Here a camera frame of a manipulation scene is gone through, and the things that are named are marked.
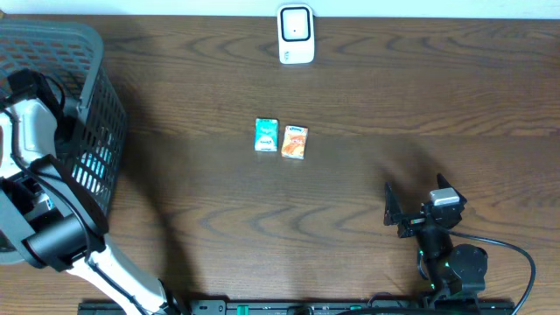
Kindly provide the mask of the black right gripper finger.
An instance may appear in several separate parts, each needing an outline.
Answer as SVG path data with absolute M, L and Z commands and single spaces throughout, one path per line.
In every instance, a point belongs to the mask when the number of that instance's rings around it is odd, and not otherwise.
M 396 225 L 401 221 L 403 212 L 402 209 L 400 208 L 398 199 L 395 196 L 389 182 L 385 183 L 384 195 L 385 195 L 385 212 L 384 212 L 383 224 L 385 226 Z
M 452 188 L 450 182 L 445 178 L 442 173 L 437 174 L 437 187 L 439 189 Z

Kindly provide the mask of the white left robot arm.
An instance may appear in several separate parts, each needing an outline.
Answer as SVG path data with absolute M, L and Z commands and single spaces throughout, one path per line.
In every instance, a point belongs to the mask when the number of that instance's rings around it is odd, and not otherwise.
M 3 264 L 29 263 L 77 276 L 128 314 L 189 312 L 162 280 L 139 269 L 110 239 L 100 206 L 57 157 L 71 119 L 54 81 L 22 69 L 1 100 Z

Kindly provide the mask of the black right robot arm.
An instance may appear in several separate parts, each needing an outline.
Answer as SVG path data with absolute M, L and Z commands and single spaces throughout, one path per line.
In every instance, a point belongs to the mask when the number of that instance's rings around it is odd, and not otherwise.
M 426 305 L 439 301 L 476 298 L 486 287 L 487 252 L 471 244 L 452 243 L 451 231 L 461 220 L 467 199 L 442 174 L 417 213 L 405 213 L 390 184 L 384 187 L 383 223 L 397 226 L 400 238 L 416 238 L 417 267 L 433 292 Z

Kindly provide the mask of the teal tissue pack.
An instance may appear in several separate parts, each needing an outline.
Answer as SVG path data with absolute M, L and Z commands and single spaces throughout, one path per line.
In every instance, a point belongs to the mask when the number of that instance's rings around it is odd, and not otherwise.
M 279 121 L 272 118 L 255 119 L 255 151 L 277 151 Z

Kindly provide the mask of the orange tissue pack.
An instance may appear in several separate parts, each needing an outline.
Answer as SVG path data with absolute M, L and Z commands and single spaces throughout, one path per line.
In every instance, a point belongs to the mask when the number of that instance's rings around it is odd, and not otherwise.
M 281 155 L 284 158 L 304 159 L 308 131 L 306 127 L 294 125 L 286 126 L 283 135 Z

